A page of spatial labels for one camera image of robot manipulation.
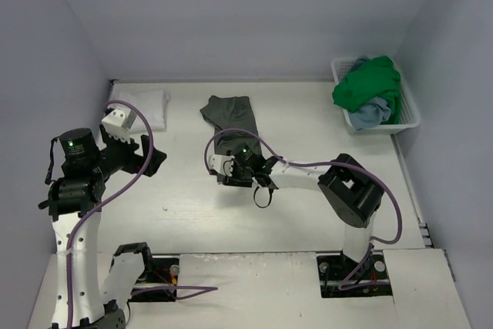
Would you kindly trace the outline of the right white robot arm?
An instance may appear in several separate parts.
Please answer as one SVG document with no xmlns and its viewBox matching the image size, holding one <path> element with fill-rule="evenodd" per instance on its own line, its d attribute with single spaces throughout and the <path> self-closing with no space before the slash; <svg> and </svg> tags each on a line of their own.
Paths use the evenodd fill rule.
<svg viewBox="0 0 493 329">
<path fill-rule="evenodd" d="M 345 224 L 340 265 L 345 274 L 357 277 L 369 265 L 366 256 L 374 214 L 384 191 L 370 177 L 356 171 L 361 165 L 350 155 L 340 154 L 341 166 L 301 167 L 282 163 L 275 156 L 266 159 L 248 146 L 229 155 L 214 154 L 207 163 L 212 173 L 223 177 L 223 185 L 267 189 L 269 196 L 281 189 L 302 189 L 322 193 Z"/>
</svg>

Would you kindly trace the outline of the white t shirt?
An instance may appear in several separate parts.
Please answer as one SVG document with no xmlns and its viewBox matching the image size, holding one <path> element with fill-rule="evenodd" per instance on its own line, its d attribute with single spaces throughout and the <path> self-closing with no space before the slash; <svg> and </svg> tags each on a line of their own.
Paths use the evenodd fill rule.
<svg viewBox="0 0 493 329">
<path fill-rule="evenodd" d="M 170 101 L 170 95 L 166 90 L 117 91 L 112 93 L 110 99 L 122 100 L 135 106 L 146 117 L 153 132 L 166 131 L 167 106 Z"/>
</svg>

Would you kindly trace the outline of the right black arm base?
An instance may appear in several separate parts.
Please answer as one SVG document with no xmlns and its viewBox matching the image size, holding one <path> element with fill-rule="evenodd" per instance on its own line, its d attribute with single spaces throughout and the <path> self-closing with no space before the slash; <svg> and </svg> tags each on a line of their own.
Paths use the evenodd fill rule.
<svg viewBox="0 0 493 329">
<path fill-rule="evenodd" d="M 340 254 L 317 256 L 320 295 L 323 299 L 391 297 L 393 295 L 387 266 L 382 252 L 373 253 L 362 267 L 344 283 L 340 283 L 357 266 L 357 262 Z"/>
</svg>

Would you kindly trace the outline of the grey green t shirt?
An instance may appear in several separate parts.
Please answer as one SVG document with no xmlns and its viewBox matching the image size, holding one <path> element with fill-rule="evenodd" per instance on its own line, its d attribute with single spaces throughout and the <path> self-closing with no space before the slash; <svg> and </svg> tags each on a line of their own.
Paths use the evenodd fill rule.
<svg viewBox="0 0 493 329">
<path fill-rule="evenodd" d="M 214 153 L 229 155 L 240 146 L 247 145 L 255 154 L 261 155 L 260 141 L 250 134 L 234 131 L 245 129 L 258 134 L 257 123 L 250 98 L 248 96 L 233 96 L 220 98 L 209 97 L 208 103 L 200 109 L 203 119 L 214 128 Z"/>
</svg>

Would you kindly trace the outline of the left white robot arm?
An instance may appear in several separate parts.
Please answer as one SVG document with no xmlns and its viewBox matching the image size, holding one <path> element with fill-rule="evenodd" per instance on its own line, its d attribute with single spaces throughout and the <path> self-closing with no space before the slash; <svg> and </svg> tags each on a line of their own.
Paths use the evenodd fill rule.
<svg viewBox="0 0 493 329">
<path fill-rule="evenodd" d="M 62 177 L 49 185 L 39 209 L 47 210 L 57 244 L 57 291 L 53 328 L 124 328 L 124 307 L 136 282 L 151 278 L 154 261 L 145 242 L 119 246 L 109 274 L 98 280 L 97 240 L 102 208 L 126 192 L 141 176 L 156 174 L 167 155 L 157 150 L 153 134 L 121 141 L 100 130 L 100 149 L 91 129 L 69 130 L 52 139 L 65 154 Z"/>
</svg>

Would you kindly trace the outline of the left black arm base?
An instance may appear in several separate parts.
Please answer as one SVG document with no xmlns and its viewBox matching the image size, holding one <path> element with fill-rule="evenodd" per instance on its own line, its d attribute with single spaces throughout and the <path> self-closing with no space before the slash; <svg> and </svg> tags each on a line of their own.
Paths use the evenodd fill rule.
<svg viewBox="0 0 493 329">
<path fill-rule="evenodd" d="M 179 258 L 178 257 L 154 257 L 147 242 L 136 242 L 120 245 L 112 257 L 112 265 L 121 255 L 137 254 L 143 261 L 143 271 L 136 278 L 132 293 L 147 287 L 161 287 L 178 284 Z M 132 303 L 162 303 L 176 302 L 176 290 L 156 290 L 131 296 Z"/>
</svg>

